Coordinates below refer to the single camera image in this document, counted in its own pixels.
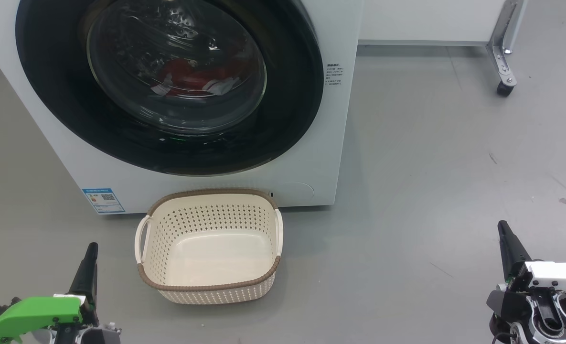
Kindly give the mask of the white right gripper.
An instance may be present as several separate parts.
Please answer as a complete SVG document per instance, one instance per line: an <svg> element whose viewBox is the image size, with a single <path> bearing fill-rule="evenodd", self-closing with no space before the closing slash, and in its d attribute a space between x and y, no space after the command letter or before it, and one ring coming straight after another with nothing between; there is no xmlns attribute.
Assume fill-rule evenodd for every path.
<svg viewBox="0 0 566 344"><path fill-rule="evenodd" d="M505 283L491 291L494 344L566 344L566 263L533 261L505 220L498 222Z"/></svg>

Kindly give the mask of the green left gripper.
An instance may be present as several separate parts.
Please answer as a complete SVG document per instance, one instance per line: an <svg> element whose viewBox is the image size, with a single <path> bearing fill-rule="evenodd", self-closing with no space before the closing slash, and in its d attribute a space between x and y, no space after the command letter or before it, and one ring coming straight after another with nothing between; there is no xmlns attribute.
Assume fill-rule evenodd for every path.
<svg viewBox="0 0 566 344"><path fill-rule="evenodd" d="M90 243L69 294L14 299L0 305L0 344L21 344L33 333L43 344L119 344L121 330L114 323L99 325L96 317L98 243Z"/></svg>

